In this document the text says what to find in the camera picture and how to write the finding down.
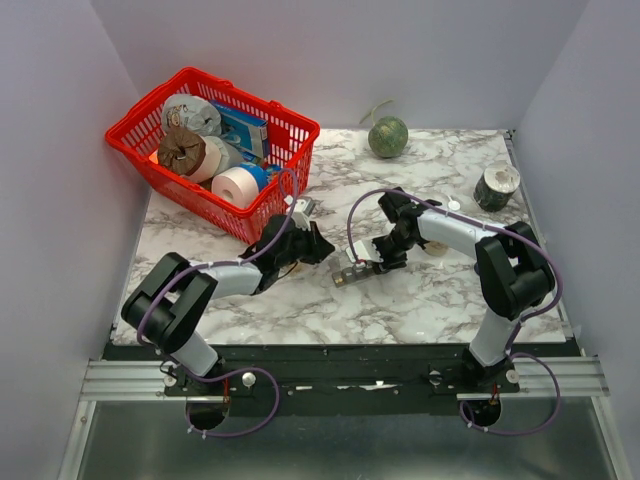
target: white lid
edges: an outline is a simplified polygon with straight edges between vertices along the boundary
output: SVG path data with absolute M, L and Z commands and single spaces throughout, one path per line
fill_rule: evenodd
M 486 168 L 484 181 L 494 192 L 512 193 L 520 186 L 520 173 L 503 160 L 494 162 Z

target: red basket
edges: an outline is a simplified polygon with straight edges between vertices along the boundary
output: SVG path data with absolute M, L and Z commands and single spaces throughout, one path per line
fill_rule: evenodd
M 307 187 L 311 150 L 320 133 L 320 126 L 278 102 L 266 102 L 235 88 L 229 80 L 187 67 L 142 98 L 107 131 L 107 143 L 122 152 L 156 191 L 234 237 L 249 244 L 256 242 L 269 218 L 286 211 L 277 179 L 260 192 L 248 208 L 241 210 L 200 185 L 149 160 L 149 155 L 158 148 L 164 137 L 160 124 L 162 106 L 174 93 L 191 93 L 207 100 L 215 99 L 267 120 L 271 154 L 266 160 L 293 169 L 298 176 L 299 192 Z M 291 176 L 286 175 L 282 183 L 285 190 L 292 193 Z

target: marble table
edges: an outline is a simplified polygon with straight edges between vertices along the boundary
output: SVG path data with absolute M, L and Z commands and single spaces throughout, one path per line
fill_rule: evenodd
M 373 156 L 366 131 L 323 130 L 315 143 L 309 186 L 315 199 L 313 219 L 336 245 L 332 262 L 299 265 L 270 290 L 253 297 L 212 302 L 198 331 L 216 344 L 336 344 L 469 342 L 486 308 L 473 260 L 449 249 L 442 257 L 419 248 L 407 268 L 336 288 L 331 265 L 344 263 L 345 222 L 353 202 L 380 187 L 402 186 L 421 198 L 461 204 L 461 212 L 499 223 L 528 220 L 518 192 L 501 212 L 488 214 L 472 194 L 484 168 L 509 160 L 500 132 L 412 130 L 403 155 L 393 160 Z M 390 230 L 375 197 L 357 211 L 354 238 Z M 152 192 L 135 259 L 127 279 L 128 296 L 156 262 L 176 251 L 198 263 L 233 259 L 246 245 L 200 217 Z M 119 321 L 115 344 L 135 344 L 135 332 Z M 518 341 L 562 342 L 560 316 L 553 310 L 531 319 Z

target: gray floor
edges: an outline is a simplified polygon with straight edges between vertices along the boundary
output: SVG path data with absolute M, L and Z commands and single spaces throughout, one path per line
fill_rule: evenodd
M 511 400 L 500 426 L 543 420 L 550 400 Z M 566 399 L 547 431 L 499 438 L 456 417 L 276 418 L 239 439 L 187 435 L 184 405 L 103 404 L 82 475 L 101 479 L 614 479 L 589 399 Z M 230 419 L 237 430 L 255 419 Z

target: white wall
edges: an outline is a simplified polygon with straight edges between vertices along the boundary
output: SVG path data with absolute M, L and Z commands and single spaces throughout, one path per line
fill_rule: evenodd
M 0 478 L 56 478 L 145 187 L 103 135 L 137 93 L 85 0 L 0 16 Z
M 140 92 L 185 65 L 324 127 L 513 128 L 586 0 L 92 0 Z
M 581 345 L 599 354 L 640 477 L 640 3 L 591 0 L 515 147 Z

